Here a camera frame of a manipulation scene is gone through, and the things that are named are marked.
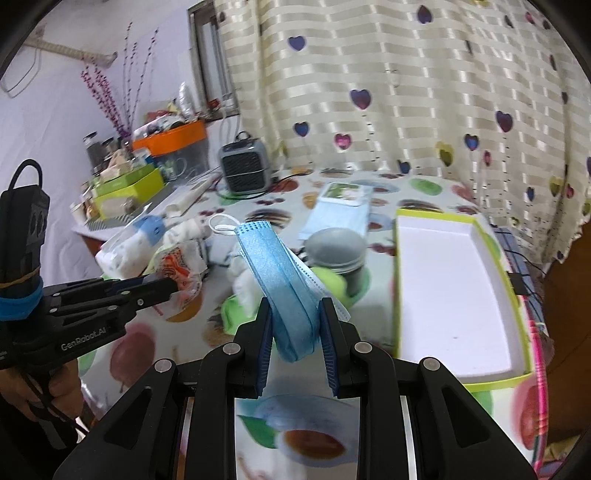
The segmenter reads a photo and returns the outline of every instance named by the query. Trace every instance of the blue band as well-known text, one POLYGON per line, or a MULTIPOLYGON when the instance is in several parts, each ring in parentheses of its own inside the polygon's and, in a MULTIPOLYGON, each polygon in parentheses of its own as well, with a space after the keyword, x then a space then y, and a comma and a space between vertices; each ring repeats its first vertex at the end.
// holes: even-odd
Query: blue band
POLYGON ((24 320, 39 305, 43 296, 43 279, 39 278, 39 286, 27 297, 21 299, 5 299, 0 297, 0 322, 24 320))

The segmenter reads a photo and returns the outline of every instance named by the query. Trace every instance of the table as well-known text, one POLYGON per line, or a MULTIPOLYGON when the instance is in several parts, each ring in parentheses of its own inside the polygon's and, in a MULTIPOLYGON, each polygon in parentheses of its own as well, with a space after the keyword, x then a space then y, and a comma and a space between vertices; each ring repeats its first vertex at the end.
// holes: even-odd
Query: table
MULTIPOLYGON (((281 172, 280 176, 289 173, 281 172)), ((471 202, 471 189, 440 178, 422 179, 441 185, 441 189, 417 188, 412 178, 387 171, 310 170, 306 176, 282 182, 277 191, 259 199, 229 200, 207 192, 188 215, 204 222, 215 212, 225 212, 239 220, 268 219, 289 248, 301 251, 298 232, 327 182, 344 180, 372 186, 365 283, 350 313, 362 339, 391 351, 393 257, 397 254, 392 228, 396 209, 409 207, 473 215, 485 231, 492 236, 497 234, 503 242, 499 248, 517 250, 511 235, 502 233, 501 229, 494 231, 479 213, 471 202)), ((213 245, 219 246, 217 242, 221 241, 222 237, 212 238, 213 245)), ((518 260, 515 255, 511 262, 503 257, 503 266, 507 271, 522 271, 524 265, 518 260)), ((195 317, 170 323, 159 317, 155 309, 141 310, 128 324, 123 339, 82 357, 79 364, 83 389, 95 414, 100 417, 108 410, 156 359, 193 361, 230 341, 232 336, 223 330, 223 315, 232 314, 227 302, 231 295, 225 268, 214 266, 204 282, 195 317)), ((538 328, 543 329, 543 318, 539 306, 532 310, 537 312, 533 317, 528 297, 520 299, 535 371, 515 388, 474 395, 537 469, 544 453, 547 426, 545 367, 538 335, 538 328)), ((355 400, 332 398, 322 349, 317 348, 314 354, 295 364, 286 364, 278 355, 272 355, 263 397, 236 401, 238 478, 355 478, 357 409, 355 400)), ((405 421, 410 432, 408 416, 405 421)), ((414 464, 412 449, 409 449, 409 464, 414 464)), ((415 478, 412 467, 411 478, 415 478)))

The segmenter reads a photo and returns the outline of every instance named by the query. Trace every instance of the green box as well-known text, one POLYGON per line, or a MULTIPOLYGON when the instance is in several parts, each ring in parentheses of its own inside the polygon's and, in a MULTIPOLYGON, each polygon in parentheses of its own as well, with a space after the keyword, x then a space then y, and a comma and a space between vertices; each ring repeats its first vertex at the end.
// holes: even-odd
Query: green box
POLYGON ((133 185, 95 198, 95 204, 99 209, 100 217, 104 219, 105 217, 103 216, 100 206, 106 199, 115 197, 135 197, 138 200, 138 203, 143 205, 163 188, 164 182, 162 181, 160 171, 152 170, 151 173, 147 174, 143 179, 139 179, 133 185))
POLYGON ((134 183, 143 179, 147 174, 152 173, 154 170, 153 165, 145 165, 140 168, 136 168, 130 172, 124 173, 120 177, 116 179, 106 181, 101 185, 98 185, 95 188, 97 197, 102 197, 103 195, 107 195, 108 193, 114 192, 115 190, 124 189, 125 187, 130 187, 134 183))

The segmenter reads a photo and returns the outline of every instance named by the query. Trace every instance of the heart pattern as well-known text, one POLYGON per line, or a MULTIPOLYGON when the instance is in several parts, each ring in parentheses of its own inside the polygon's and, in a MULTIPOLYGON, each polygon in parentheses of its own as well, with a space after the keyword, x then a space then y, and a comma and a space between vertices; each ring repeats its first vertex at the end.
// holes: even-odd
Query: heart pattern
POLYGON ((435 145, 439 160, 443 162, 446 167, 451 166, 453 163, 453 147, 444 142, 437 142, 435 145))
POLYGON ((466 134, 464 137, 464 143, 468 147, 468 149, 473 152, 475 149, 478 148, 480 141, 476 135, 466 134))
POLYGON ((401 173, 406 175, 408 172, 410 172, 410 163, 407 161, 398 160, 398 168, 400 168, 401 173))
POLYGON ((308 132, 310 131, 310 126, 309 126, 308 122, 300 122, 300 123, 294 124, 294 131, 300 137, 305 137, 308 134, 308 132))
POLYGON ((424 5, 421 5, 420 7, 418 7, 417 19, 423 25, 425 23, 431 23, 433 21, 433 14, 431 13, 431 11, 427 7, 425 7, 424 5))
POLYGON ((289 37, 287 43, 289 43, 290 47, 295 51, 302 51, 306 46, 306 39, 301 35, 298 35, 297 37, 289 37))
POLYGON ((472 189, 467 185, 454 185, 452 187, 452 192, 458 195, 459 197, 463 198, 464 200, 468 200, 468 202, 474 203, 474 192, 472 192, 472 189))
POLYGON ((513 128, 513 117, 510 113, 504 113, 500 110, 496 113, 496 123, 499 124, 504 133, 509 133, 513 128))
POLYGON ((552 177, 550 179, 550 193, 552 194, 552 197, 556 197, 560 193, 562 182, 562 179, 558 177, 552 177))
POLYGON ((347 150, 351 146, 351 135, 336 134, 335 144, 341 150, 347 150))
POLYGON ((349 92, 351 96, 351 101, 355 104, 357 108, 361 110, 365 110, 371 104, 371 94, 368 90, 351 90, 349 92))

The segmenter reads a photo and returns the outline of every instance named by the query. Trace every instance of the rubber band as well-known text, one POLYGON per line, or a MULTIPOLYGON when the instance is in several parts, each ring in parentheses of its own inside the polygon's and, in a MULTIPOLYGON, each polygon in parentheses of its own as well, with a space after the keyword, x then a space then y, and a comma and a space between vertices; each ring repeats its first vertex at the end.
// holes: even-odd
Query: rubber band
POLYGON ((24 320, 37 308, 43 297, 43 279, 39 278, 37 289, 21 299, 0 297, 0 322, 24 320))
POLYGON ((19 285, 21 283, 25 283, 31 277, 37 275, 39 273, 39 270, 40 269, 41 269, 41 266, 37 267, 32 272, 29 272, 27 275, 23 275, 21 278, 18 278, 16 280, 13 280, 13 281, 8 282, 8 283, 0 283, 0 290, 2 290, 3 288, 12 287, 13 285, 19 285))

